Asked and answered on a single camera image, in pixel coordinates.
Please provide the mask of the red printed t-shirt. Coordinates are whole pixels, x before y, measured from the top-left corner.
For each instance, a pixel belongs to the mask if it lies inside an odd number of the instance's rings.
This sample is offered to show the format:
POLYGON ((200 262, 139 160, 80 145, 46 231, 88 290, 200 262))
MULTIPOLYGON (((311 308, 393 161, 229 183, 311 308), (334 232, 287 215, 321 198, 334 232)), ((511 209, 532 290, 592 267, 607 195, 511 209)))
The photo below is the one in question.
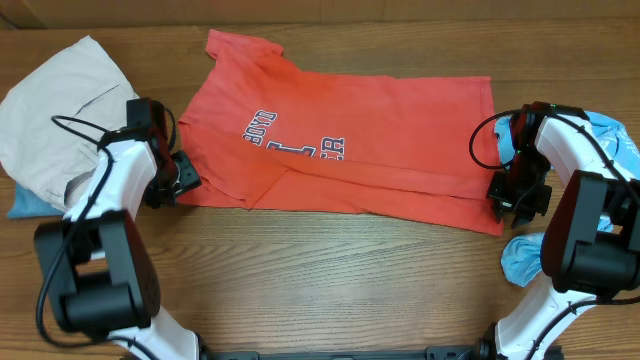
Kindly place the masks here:
POLYGON ((486 76, 395 78, 298 68, 281 45, 211 30, 215 60, 179 121, 201 185, 189 205, 372 213, 501 235, 486 76))

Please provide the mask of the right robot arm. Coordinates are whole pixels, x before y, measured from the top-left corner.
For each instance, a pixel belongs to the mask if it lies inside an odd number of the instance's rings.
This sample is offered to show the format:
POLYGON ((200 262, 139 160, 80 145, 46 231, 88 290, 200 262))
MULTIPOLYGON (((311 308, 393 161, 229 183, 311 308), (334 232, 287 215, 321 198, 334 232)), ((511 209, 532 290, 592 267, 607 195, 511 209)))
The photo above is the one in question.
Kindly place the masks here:
POLYGON ((497 219, 512 224, 545 214, 556 171, 564 193, 541 243, 542 278, 506 317, 492 324, 464 359, 561 359, 555 340, 596 306, 639 286, 639 181, 597 141, 587 113, 534 102, 504 112, 513 158, 491 166, 487 191, 497 219))

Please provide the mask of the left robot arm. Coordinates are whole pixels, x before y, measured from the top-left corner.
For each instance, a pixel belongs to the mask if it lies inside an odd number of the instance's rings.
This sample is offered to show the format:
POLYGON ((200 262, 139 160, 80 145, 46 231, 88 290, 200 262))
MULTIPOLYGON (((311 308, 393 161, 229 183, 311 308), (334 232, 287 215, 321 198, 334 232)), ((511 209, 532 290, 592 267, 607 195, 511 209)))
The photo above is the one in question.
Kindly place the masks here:
POLYGON ((141 204, 173 206, 201 179, 175 150, 176 121, 150 98, 126 103, 126 124, 99 127, 99 162, 79 202, 40 225, 34 245, 43 273, 35 310, 40 337, 61 348, 44 324, 49 305, 59 328, 87 345, 115 343, 137 359, 209 359, 201 336, 161 305, 158 277, 135 224, 141 204))

